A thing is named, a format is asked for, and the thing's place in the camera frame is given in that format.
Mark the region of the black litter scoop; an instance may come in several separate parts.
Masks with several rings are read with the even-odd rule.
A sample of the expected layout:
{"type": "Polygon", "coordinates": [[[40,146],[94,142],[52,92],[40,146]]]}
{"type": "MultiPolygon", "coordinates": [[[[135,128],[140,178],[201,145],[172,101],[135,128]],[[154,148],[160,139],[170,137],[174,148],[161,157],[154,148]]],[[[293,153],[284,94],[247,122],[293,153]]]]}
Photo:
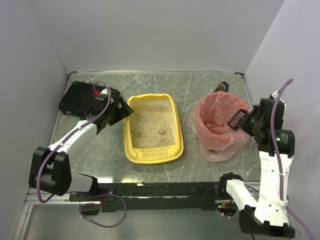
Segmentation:
{"type": "Polygon", "coordinates": [[[227,122],[227,125],[237,131],[241,124],[248,118],[250,112],[245,109],[239,109],[235,115],[227,122]]]}

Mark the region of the yellow litter box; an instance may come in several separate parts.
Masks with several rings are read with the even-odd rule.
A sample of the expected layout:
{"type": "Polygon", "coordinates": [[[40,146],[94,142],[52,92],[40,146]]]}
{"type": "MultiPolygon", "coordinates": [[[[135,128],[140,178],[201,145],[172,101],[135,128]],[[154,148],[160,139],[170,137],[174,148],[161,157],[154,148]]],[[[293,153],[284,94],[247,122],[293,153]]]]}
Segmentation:
{"type": "Polygon", "coordinates": [[[130,108],[140,105],[163,106],[170,110],[174,126],[174,144],[154,147],[154,148],[135,148],[132,144],[130,131],[130,117],[123,122],[123,142],[126,157],[135,164],[161,164],[178,159],[184,151],[184,141],[182,128],[177,106],[173,98],[167,93],[148,93],[131,96],[127,100],[130,108]]]}

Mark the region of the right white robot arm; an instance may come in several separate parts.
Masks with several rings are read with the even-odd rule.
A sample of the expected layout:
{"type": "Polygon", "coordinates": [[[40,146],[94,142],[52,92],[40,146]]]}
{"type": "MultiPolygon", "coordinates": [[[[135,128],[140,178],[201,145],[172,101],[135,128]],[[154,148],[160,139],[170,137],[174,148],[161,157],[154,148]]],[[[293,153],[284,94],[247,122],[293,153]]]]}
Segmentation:
{"type": "Polygon", "coordinates": [[[286,209],[295,135],[282,128],[285,107],[273,97],[261,98],[252,111],[239,109],[227,123],[231,129],[240,129],[253,137],[258,144],[261,169],[258,199],[239,175],[225,173],[219,180],[219,191],[229,194],[239,210],[238,223],[245,234],[291,239],[296,235],[286,209]]]}

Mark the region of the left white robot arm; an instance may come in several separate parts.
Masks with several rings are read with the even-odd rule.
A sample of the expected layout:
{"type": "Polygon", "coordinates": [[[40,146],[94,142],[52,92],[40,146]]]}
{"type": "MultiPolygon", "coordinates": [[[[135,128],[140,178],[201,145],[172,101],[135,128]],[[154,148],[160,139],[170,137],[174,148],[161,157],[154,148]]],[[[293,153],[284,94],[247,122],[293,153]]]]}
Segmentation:
{"type": "Polygon", "coordinates": [[[43,199],[41,192],[51,197],[63,196],[68,192],[94,193],[98,189],[97,178],[78,173],[73,174],[70,160],[97,136],[106,126],[112,126],[134,111],[120,94],[99,94],[97,103],[90,109],[91,120],[78,121],[76,126],[64,137],[48,147],[38,147],[32,155],[29,174],[29,187],[36,189],[38,200],[43,199]]]}

